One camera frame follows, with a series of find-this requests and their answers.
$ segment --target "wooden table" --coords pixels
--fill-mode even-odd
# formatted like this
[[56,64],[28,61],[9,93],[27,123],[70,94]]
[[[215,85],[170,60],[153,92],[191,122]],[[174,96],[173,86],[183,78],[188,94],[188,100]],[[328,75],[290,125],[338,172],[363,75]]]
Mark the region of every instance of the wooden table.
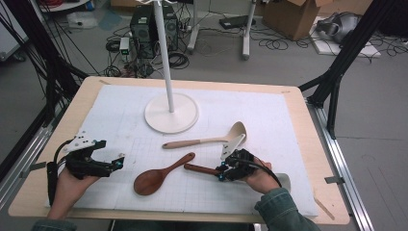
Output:
[[[48,144],[38,157],[38,163],[50,162],[58,146],[75,136],[104,85],[123,85],[141,87],[165,87],[163,80],[124,79],[108,77],[89,77],[78,90],[71,105],[65,112],[60,124],[54,131]],[[296,87],[210,83],[193,81],[172,81],[175,89],[193,90],[233,90],[282,94],[291,115],[299,149],[306,166],[319,215],[312,218],[319,224],[347,224],[349,215],[336,184],[327,184],[325,177],[333,172],[328,164],[318,133],[306,107],[300,90]],[[32,171],[15,197],[9,213],[16,217],[44,218],[48,208],[47,177],[45,169]],[[260,216],[217,215],[198,213],[145,212],[98,209],[73,209],[70,218],[108,218],[108,219],[155,219],[155,220],[190,220],[190,221],[230,221],[261,222]]]

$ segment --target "human hand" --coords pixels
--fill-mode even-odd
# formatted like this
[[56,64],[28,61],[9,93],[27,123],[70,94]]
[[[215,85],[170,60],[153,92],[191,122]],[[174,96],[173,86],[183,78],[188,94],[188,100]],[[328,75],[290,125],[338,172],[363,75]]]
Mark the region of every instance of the human hand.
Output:
[[87,188],[99,178],[96,176],[86,176],[83,180],[79,180],[67,168],[64,168],[58,178],[54,203],[47,218],[64,219]]
[[[263,162],[258,158],[254,159],[254,163],[272,169],[272,164]],[[252,190],[266,194],[273,189],[278,189],[279,184],[267,172],[261,169],[256,169],[251,175],[243,178],[243,180],[252,188]]]

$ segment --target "jacket sleeve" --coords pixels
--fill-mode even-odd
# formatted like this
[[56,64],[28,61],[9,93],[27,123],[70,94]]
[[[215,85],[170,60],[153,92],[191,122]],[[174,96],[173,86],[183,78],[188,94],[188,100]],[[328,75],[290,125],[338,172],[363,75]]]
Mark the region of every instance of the jacket sleeve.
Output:
[[279,231],[316,231],[320,230],[311,220],[302,216],[289,192],[276,189],[268,192],[257,202],[258,210],[269,230]]
[[75,224],[66,220],[40,219],[31,231],[75,231],[76,228]]

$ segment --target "round white base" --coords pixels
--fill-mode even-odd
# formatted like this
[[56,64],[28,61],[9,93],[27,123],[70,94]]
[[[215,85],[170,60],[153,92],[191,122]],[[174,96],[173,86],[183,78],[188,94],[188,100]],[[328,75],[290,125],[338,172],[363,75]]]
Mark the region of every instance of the round white base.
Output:
[[198,120],[198,107],[185,94],[173,93],[174,113],[169,111],[167,95],[153,98],[146,106],[144,117],[154,130],[174,134],[191,128]]

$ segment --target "box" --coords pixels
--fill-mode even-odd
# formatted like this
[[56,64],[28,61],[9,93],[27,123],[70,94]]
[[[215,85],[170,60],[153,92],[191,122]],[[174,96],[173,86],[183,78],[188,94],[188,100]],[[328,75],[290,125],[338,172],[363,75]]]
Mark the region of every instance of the box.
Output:
[[290,40],[309,35],[321,6],[332,0],[283,0],[269,1],[264,11],[263,23]]
[[322,6],[319,15],[330,16],[335,12],[350,12],[363,15],[371,2],[372,0],[334,0],[333,3]]
[[136,0],[111,0],[111,7],[121,12],[132,13],[137,5],[142,5]]

